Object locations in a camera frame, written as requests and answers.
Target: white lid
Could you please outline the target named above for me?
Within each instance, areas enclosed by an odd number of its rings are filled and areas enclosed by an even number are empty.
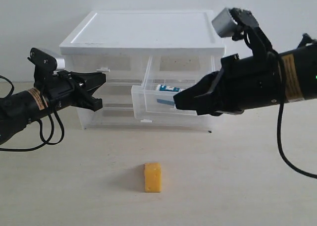
[[[61,54],[215,55],[225,52],[211,10],[93,11],[60,44]]]

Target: yellow block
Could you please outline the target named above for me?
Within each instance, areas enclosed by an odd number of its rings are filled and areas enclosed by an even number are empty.
[[[145,192],[161,192],[161,168],[159,163],[144,164]]]

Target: sticker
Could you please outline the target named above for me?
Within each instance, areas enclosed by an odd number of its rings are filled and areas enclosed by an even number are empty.
[[[27,92],[29,92],[33,96],[36,104],[39,107],[39,110],[44,110],[45,107],[44,107],[42,100],[41,100],[40,91],[36,88],[32,88],[30,90],[27,90]],[[48,103],[46,102],[45,98],[43,98],[43,99],[44,99],[45,105],[47,107]]]
[[[286,73],[285,96],[288,102],[305,100],[298,82],[294,56],[292,54],[282,56]]]

